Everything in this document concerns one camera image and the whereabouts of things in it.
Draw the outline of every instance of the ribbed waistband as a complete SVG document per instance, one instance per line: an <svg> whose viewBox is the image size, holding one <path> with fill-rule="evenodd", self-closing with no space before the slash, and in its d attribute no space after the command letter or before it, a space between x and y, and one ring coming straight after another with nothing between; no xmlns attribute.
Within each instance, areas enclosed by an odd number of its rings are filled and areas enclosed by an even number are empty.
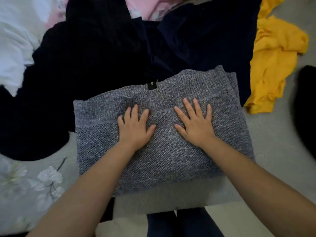
<svg viewBox="0 0 316 237"><path fill-rule="evenodd" d="M116 121L127 107L139 105L139 112L149 108L151 114L182 106L183 98L192 100L217 96L232 86L222 66L206 72L184 70L148 90L147 85L126 86L108 91L86 101L75 100L76 125L94 125Z"/></svg>

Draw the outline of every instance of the finger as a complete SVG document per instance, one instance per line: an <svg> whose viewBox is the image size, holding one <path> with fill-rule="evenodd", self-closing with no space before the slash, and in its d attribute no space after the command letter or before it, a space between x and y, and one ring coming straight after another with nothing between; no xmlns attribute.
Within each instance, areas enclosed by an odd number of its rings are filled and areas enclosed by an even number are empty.
<svg viewBox="0 0 316 237"><path fill-rule="evenodd" d="M179 116L180 120L184 123L184 125L187 127L190 124L190 119L183 113L182 110L180 110L179 107L175 106L174 111Z"/></svg>
<svg viewBox="0 0 316 237"><path fill-rule="evenodd" d="M150 140L150 138L154 134L155 129L156 129L156 125L152 125L151 127L148 128L148 130L146 132L147 142Z"/></svg>
<svg viewBox="0 0 316 237"><path fill-rule="evenodd" d="M139 122L146 125L148 115L149 115L149 109L144 110L144 112L142 113L142 115L139 119Z"/></svg>
<svg viewBox="0 0 316 237"><path fill-rule="evenodd" d="M198 100L196 98L193 99L193 103L194 103L195 113L196 113L197 117L204 118L203 112L202 112L201 107L200 107Z"/></svg>
<svg viewBox="0 0 316 237"><path fill-rule="evenodd" d="M207 105L207 111L206 111L205 119L207 121L212 121L212 107L211 107L210 104Z"/></svg>
<svg viewBox="0 0 316 237"><path fill-rule="evenodd" d="M186 111L188 112L190 119L196 117L195 111L193 110L190 102L186 98L183 99L183 103L186 108Z"/></svg>
<svg viewBox="0 0 316 237"><path fill-rule="evenodd" d="M121 128L124 125L124 121L122 115L118 117L118 127Z"/></svg>
<svg viewBox="0 0 316 237"><path fill-rule="evenodd" d="M135 105L132 109L132 116L131 116L132 121L138 121L138 105Z"/></svg>
<svg viewBox="0 0 316 237"><path fill-rule="evenodd" d="M180 135L184 137L184 139L187 139L188 133L185 131L185 129L182 126L175 124L174 127L180 133Z"/></svg>
<svg viewBox="0 0 316 237"><path fill-rule="evenodd" d="M127 108L124 115L124 123L126 124L129 122L131 122L131 107L130 106Z"/></svg>

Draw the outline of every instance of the yellow garment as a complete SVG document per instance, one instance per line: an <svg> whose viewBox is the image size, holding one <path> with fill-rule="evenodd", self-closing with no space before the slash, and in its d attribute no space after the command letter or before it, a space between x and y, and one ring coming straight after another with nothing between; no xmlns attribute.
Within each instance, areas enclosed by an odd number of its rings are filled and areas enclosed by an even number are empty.
<svg viewBox="0 0 316 237"><path fill-rule="evenodd" d="M283 0L262 0L257 34L250 62L251 96L245 106L249 113L272 112L274 101L283 95L285 79L305 53L308 35L295 25L274 16L266 18Z"/></svg>

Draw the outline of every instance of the pink garment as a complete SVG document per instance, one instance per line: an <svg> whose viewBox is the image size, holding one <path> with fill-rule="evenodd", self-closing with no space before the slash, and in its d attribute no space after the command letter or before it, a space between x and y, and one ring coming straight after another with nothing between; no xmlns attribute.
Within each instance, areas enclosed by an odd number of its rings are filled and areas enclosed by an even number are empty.
<svg viewBox="0 0 316 237"><path fill-rule="evenodd" d="M125 0L131 17L141 16L143 20L157 21L162 19L167 11L183 0ZM54 6L45 26L53 27L56 23L66 19L68 0L55 0Z"/></svg>

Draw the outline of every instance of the leg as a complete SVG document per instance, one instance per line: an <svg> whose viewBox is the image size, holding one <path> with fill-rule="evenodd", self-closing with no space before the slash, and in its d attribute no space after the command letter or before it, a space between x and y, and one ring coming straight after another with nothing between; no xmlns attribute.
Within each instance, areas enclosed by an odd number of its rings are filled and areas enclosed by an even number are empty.
<svg viewBox="0 0 316 237"><path fill-rule="evenodd" d="M205 208L177 211L184 237L224 237Z"/></svg>
<svg viewBox="0 0 316 237"><path fill-rule="evenodd" d="M147 215L147 237L178 237L179 224L173 211Z"/></svg>

